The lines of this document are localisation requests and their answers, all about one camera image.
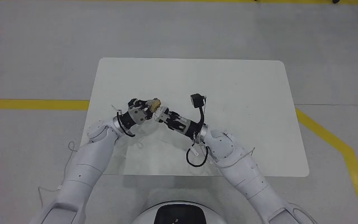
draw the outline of white cable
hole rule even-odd
[[[37,191],[39,192],[39,198],[40,198],[40,202],[41,202],[41,208],[44,207],[44,202],[43,202],[43,196],[41,195],[40,189],[42,189],[44,191],[47,191],[47,192],[57,192],[57,191],[61,190],[62,184],[65,182],[67,165],[68,165],[68,163],[69,163],[69,161],[70,161],[70,159],[72,157],[73,152],[77,152],[77,150],[74,150],[74,142],[73,141],[70,141],[68,143],[67,147],[71,151],[71,154],[69,155],[68,160],[67,160],[67,162],[65,164],[65,168],[63,169],[63,178],[62,178],[61,184],[57,187],[56,190],[47,189],[47,188],[44,188],[43,186],[38,186],[37,187]]]

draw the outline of robotic hand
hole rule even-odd
[[[128,111],[88,129],[89,142],[73,159],[72,169],[57,197],[31,220],[31,224],[84,223],[85,208],[94,185],[107,168],[115,142],[124,135],[133,137],[130,128],[152,118],[161,102],[132,99]]]
[[[213,159],[215,166],[223,176],[250,202],[261,218],[262,223],[316,223],[316,221],[300,207],[288,203],[276,194],[269,182],[261,174],[257,164],[247,152],[239,145],[234,136],[220,130],[209,130],[204,124],[202,107],[206,104],[206,97],[200,94],[191,95],[194,108],[200,110],[198,123],[180,116],[167,107],[159,108],[154,114],[154,120],[165,123],[169,129],[175,130],[193,140],[193,145],[205,146],[206,156]]]

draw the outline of yellow floor line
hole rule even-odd
[[[0,99],[0,109],[10,110],[87,110],[88,100]]]
[[[232,2],[232,3],[292,3],[333,4],[332,0],[65,0],[82,2]],[[358,4],[358,0],[340,0],[338,4]]]
[[[296,108],[298,121],[342,154],[358,196],[358,161],[353,148]]]
[[[88,100],[0,99],[0,109],[9,110],[87,110],[89,104]],[[296,114],[300,123],[342,153],[358,196],[358,161],[354,150],[297,108]]]

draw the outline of black cable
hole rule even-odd
[[[202,127],[204,126],[204,112],[205,112],[205,108],[206,108],[206,99],[204,99],[204,111],[202,110],[202,107],[199,107],[199,111],[200,111],[200,121],[198,123],[198,125],[200,126],[200,128],[197,130],[197,133],[195,133],[195,138],[194,138],[194,142],[193,144],[191,145],[192,147],[195,145],[195,140],[197,138],[197,136],[200,134],[200,131],[202,129]],[[195,164],[192,164],[190,161],[189,161],[189,152],[190,152],[190,148],[188,149],[188,151],[186,152],[186,162],[193,166],[193,167],[201,167],[203,166],[205,163],[206,163],[206,160],[208,159],[208,154],[209,154],[209,146],[205,146],[205,149],[206,149],[206,154],[205,154],[205,158],[203,160],[203,162],[199,165],[195,165]]]
[[[123,130],[123,132],[124,132],[127,136],[129,136],[129,137],[131,137],[131,138],[133,138],[133,137],[135,136],[135,134],[129,134],[129,133],[127,133],[127,132],[125,131],[125,129],[122,127],[121,121],[119,120],[119,113],[118,113],[118,112],[117,112],[117,121],[118,121],[119,126],[121,127],[121,129]]]
[[[209,146],[205,146],[205,149],[206,149],[206,155],[205,155],[205,158],[203,160],[203,162],[199,165],[195,165],[195,164],[192,164],[190,161],[189,161],[189,152],[190,152],[190,148],[188,149],[188,151],[186,152],[186,161],[188,164],[190,164],[190,166],[193,166],[193,167],[200,167],[200,166],[203,166],[205,163],[206,163],[206,160],[208,159],[208,154],[209,154]]]

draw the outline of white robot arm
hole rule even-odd
[[[132,99],[125,114],[118,111],[116,117],[92,125],[87,133],[89,142],[78,150],[59,194],[30,224],[84,223],[87,201],[107,168],[115,142],[124,135],[133,137],[129,129],[151,119],[160,105],[158,99]]]
[[[167,107],[159,108],[154,119],[160,123],[164,122],[169,129],[188,136],[193,140],[193,145],[197,143],[205,146],[205,160],[209,154],[223,176],[250,202],[262,223],[316,223],[307,212],[276,194],[250,153],[240,146],[234,136],[220,130],[209,130],[204,124],[202,111],[205,96],[194,94],[191,95],[191,100],[193,106],[200,109],[201,119],[198,123],[169,111]],[[198,167],[205,163],[205,160],[200,165],[190,163],[189,151],[190,149],[187,152],[187,162],[190,165]]]

